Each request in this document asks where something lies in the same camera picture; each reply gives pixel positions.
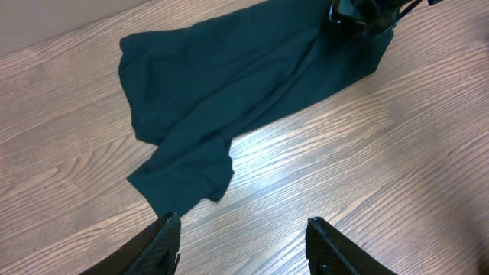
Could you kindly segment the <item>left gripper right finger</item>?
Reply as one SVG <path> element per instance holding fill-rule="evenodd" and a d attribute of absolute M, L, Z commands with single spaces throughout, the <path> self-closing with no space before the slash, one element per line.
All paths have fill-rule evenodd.
<path fill-rule="evenodd" d="M 395 275 L 323 218 L 308 218 L 305 240 L 311 275 Z"/>

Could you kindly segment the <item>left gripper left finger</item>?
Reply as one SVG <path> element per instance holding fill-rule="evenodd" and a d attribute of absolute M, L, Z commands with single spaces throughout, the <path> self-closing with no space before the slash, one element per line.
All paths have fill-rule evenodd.
<path fill-rule="evenodd" d="M 180 236 L 180 218 L 168 212 L 81 275 L 174 275 Z"/>

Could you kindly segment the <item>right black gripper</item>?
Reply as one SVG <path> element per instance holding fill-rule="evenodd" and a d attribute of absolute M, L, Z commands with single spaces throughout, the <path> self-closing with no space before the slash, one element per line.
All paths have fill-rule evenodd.
<path fill-rule="evenodd" d="M 329 20 L 342 27 L 376 36 L 394 28 L 422 0 L 332 0 Z"/>

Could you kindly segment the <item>black garment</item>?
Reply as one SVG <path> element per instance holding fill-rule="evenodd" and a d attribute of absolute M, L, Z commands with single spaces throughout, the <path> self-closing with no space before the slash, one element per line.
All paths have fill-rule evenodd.
<path fill-rule="evenodd" d="M 157 215 L 220 200 L 232 139 L 373 73 L 392 31 L 329 20 L 326 0 L 265 1 L 191 27 L 121 39 L 118 67 L 135 136 L 156 146 L 129 182 Z"/>

